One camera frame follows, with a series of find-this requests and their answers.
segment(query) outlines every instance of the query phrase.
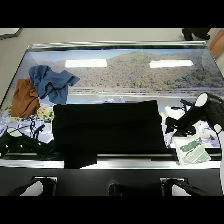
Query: orange cloth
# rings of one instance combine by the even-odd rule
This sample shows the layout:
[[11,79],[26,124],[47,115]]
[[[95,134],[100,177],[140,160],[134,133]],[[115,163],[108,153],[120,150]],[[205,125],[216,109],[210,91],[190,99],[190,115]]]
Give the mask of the orange cloth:
[[11,116],[28,118],[40,107],[38,93],[30,79],[18,79],[12,100]]

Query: blue cloth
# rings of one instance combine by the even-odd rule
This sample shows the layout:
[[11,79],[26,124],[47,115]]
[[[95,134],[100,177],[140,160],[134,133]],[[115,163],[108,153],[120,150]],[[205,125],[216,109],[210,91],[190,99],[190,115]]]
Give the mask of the blue cloth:
[[29,75],[40,99],[48,95],[50,102],[55,104],[66,104],[68,85],[73,86],[80,80],[65,70],[61,73],[53,72],[47,65],[31,67]]

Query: black cloth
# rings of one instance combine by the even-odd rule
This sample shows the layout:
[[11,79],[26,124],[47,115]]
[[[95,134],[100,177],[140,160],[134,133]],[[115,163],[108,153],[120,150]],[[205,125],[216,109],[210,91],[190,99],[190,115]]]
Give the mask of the black cloth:
[[155,100],[55,105],[54,115],[56,149],[67,159],[75,155],[92,157],[93,153],[147,154],[166,150]]

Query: cloth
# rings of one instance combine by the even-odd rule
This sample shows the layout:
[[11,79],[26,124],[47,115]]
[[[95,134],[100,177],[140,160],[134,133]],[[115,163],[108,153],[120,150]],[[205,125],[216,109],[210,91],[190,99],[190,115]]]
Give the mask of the cloth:
[[38,93],[30,79],[18,79],[14,92],[11,116],[28,118],[40,107]]
[[92,154],[165,152],[157,102],[55,105],[52,132],[65,164]]
[[66,104],[68,85],[73,86],[79,78],[67,71],[53,72],[49,66],[37,65],[29,69],[30,78],[38,91],[40,99],[47,95],[55,104]]

